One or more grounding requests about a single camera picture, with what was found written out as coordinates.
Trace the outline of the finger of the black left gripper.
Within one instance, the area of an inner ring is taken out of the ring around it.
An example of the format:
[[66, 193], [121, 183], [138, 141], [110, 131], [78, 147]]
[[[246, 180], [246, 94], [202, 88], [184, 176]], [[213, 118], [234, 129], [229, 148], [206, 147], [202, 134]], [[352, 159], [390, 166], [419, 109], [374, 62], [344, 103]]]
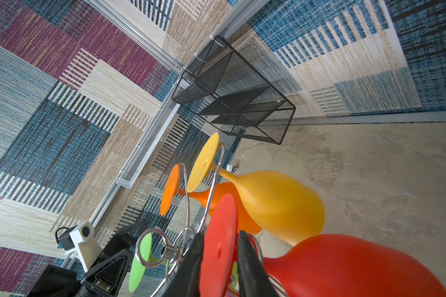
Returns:
[[147, 229], [144, 221], [138, 221], [132, 225], [119, 229], [104, 247], [104, 254], [112, 256], [124, 249], [134, 248], [137, 238]]
[[130, 269], [133, 252], [124, 249], [93, 266], [81, 280], [81, 297], [117, 297]]

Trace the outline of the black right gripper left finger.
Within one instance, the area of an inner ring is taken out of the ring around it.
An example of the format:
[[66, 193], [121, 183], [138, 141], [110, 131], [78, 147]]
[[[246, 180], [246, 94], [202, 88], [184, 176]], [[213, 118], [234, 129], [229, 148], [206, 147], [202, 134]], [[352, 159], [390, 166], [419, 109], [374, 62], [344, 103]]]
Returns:
[[204, 233], [197, 233], [163, 297], [200, 297], [199, 283], [204, 253]]

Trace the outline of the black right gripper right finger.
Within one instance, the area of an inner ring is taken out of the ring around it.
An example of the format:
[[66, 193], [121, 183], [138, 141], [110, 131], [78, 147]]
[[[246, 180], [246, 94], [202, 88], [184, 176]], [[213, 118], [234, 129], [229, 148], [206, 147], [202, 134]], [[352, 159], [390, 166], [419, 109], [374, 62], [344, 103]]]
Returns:
[[249, 236], [240, 231], [237, 239], [239, 294], [241, 297], [278, 297]]

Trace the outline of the red wine glass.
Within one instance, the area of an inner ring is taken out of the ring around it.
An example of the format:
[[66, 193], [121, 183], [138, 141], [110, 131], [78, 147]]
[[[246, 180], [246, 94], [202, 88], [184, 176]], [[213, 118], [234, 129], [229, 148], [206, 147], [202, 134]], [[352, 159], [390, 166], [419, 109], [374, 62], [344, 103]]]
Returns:
[[[235, 199], [225, 194], [204, 239], [201, 296], [225, 295], [239, 232]], [[440, 280], [413, 257], [352, 236], [312, 236], [281, 257], [259, 260], [290, 297], [446, 297]]]

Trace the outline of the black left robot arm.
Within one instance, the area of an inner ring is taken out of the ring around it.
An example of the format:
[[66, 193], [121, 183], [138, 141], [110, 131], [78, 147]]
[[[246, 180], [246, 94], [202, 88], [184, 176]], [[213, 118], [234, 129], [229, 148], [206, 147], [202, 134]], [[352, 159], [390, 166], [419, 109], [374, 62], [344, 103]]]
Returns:
[[77, 273], [48, 264], [28, 297], [116, 297], [130, 270], [137, 238], [147, 224], [138, 221], [117, 231], [81, 280]]

